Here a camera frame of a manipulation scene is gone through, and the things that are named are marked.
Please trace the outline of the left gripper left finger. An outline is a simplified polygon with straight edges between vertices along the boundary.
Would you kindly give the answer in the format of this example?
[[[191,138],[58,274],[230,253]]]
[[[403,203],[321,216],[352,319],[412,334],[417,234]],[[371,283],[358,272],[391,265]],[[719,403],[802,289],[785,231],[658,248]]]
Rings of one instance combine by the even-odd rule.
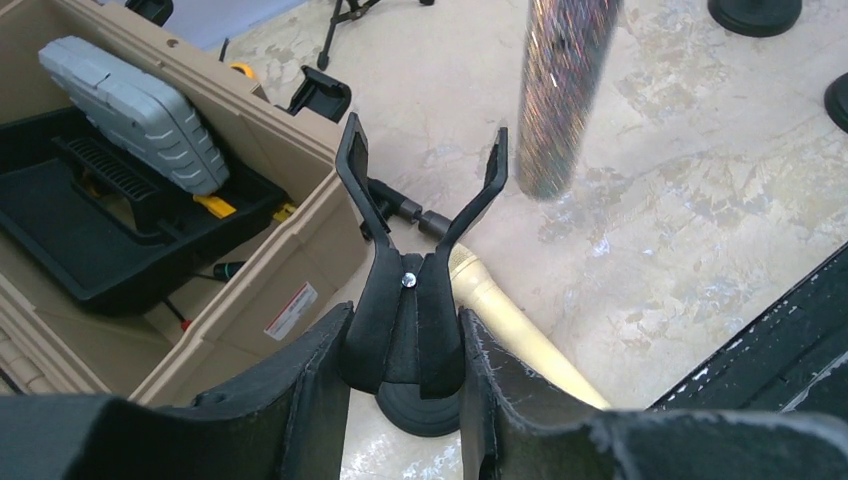
[[[185,407],[112,395],[1,400],[5,479],[336,479],[350,390],[337,355],[353,308]]]

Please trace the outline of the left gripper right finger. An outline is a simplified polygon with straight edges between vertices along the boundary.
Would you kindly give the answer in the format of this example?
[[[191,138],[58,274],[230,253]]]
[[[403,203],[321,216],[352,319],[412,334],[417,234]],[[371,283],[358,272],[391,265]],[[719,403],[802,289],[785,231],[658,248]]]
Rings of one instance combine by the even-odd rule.
[[[757,411],[599,410],[550,383],[461,309],[468,479],[843,479],[847,426]]]

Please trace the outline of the cream beige microphone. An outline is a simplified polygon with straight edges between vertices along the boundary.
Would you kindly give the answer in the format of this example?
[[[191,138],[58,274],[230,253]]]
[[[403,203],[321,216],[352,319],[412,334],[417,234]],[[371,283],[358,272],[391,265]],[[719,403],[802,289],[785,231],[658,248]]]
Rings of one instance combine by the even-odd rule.
[[[449,258],[455,302],[473,310],[498,342],[560,390],[598,409],[611,404],[497,285],[483,262],[456,244]]]

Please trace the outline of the black round-base mic stand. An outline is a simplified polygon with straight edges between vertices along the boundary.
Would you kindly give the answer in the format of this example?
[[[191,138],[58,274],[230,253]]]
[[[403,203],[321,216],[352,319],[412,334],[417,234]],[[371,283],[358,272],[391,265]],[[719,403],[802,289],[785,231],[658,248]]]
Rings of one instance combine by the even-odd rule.
[[[350,114],[344,128],[335,169],[370,232],[374,259],[342,345],[340,375],[373,394],[385,417],[414,436],[440,437],[459,427],[464,340],[449,259],[506,185],[508,139],[508,129],[500,128],[481,191],[448,223],[435,249],[402,254],[367,188],[368,143],[358,115]]]

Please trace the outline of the glitter microphone with grey head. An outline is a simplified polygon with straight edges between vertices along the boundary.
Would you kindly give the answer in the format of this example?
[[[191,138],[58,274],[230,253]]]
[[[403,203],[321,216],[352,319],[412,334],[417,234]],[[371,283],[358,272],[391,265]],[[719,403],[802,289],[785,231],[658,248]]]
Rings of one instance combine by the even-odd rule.
[[[614,0],[529,3],[515,177],[530,198],[549,201],[570,187],[621,7]]]

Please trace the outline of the black tripod mic stand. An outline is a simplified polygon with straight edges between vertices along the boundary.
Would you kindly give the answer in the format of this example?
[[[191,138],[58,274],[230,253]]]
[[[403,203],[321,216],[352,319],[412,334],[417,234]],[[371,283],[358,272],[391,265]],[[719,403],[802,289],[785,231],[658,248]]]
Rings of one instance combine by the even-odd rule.
[[[315,69],[325,76],[354,72],[368,61],[389,57],[393,41],[404,35],[405,13],[431,8],[437,1],[417,1],[418,6],[378,7],[379,1],[334,1],[327,34]]]

